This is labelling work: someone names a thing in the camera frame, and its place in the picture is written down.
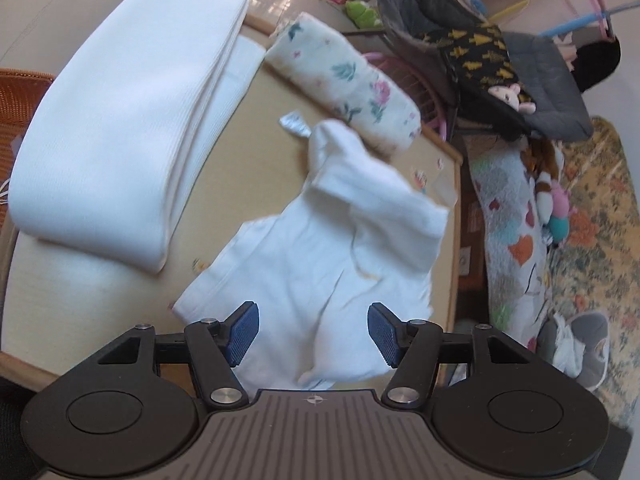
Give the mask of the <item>folded white towel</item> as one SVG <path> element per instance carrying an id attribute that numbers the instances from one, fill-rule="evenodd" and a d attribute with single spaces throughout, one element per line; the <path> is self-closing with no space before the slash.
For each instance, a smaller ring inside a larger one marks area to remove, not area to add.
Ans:
<path id="1" fill-rule="evenodd" d="M 33 237 L 163 269 L 194 183 L 265 55 L 250 0 L 124 0 L 55 78 L 9 186 Z"/>

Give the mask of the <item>patchwork quilt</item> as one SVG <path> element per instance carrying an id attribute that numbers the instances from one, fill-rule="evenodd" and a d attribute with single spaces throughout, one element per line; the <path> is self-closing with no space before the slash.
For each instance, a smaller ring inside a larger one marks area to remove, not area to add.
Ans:
<path id="1" fill-rule="evenodd" d="M 484 217 L 490 322 L 534 351 L 551 298 L 534 180 L 521 150 L 509 144 L 471 153 L 469 159 Z"/>

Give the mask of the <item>wooden tray table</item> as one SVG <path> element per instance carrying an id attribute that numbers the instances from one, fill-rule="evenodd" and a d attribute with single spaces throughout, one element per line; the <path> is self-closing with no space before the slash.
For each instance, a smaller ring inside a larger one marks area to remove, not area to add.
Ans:
<path id="1" fill-rule="evenodd" d="M 258 70 L 198 175 L 160 273 L 36 240 L 7 214 L 1 232 L 1 376 L 38 391 L 136 323 L 152 324 L 160 334 L 181 330 L 170 304 L 244 221 L 278 214 L 299 192 L 306 144 L 278 124 L 292 110 L 313 123 L 328 117 L 268 67 Z M 431 182 L 459 192 L 461 161 L 424 127 L 392 165 L 437 202 Z M 460 207 L 450 207 L 433 271 L 432 321 L 443 328 L 454 322 L 458 286 Z"/>

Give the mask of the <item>floral rolled cloth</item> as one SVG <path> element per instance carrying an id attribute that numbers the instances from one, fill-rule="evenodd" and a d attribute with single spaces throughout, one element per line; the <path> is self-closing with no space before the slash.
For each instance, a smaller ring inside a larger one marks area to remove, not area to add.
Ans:
<path id="1" fill-rule="evenodd" d="M 306 12 L 280 31 L 265 61 L 381 154 L 407 151 L 421 133 L 413 99 L 345 36 Z"/>

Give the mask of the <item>orange wicker basket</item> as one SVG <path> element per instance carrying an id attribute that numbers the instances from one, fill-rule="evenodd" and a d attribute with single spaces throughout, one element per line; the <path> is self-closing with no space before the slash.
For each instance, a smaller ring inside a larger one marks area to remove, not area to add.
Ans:
<path id="1" fill-rule="evenodd" d="M 18 141 L 50 88 L 54 77 L 29 70 L 1 70 L 1 203 L 8 203 L 9 183 Z"/>

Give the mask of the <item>white t-shirt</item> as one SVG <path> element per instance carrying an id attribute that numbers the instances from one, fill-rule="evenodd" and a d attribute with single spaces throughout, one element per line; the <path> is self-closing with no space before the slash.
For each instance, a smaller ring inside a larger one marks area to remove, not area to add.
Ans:
<path id="1" fill-rule="evenodd" d="M 448 209 L 335 119 L 312 130 L 308 164 L 299 196 L 276 216 L 242 224 L 174 305 L 186 323 L 258 305 L 258 334 L 235 370 L 248 392 L 381 376 L 387 366 L 368 333 L 370 305 L 404 320 L 432 313 L 431 270 Z"/>

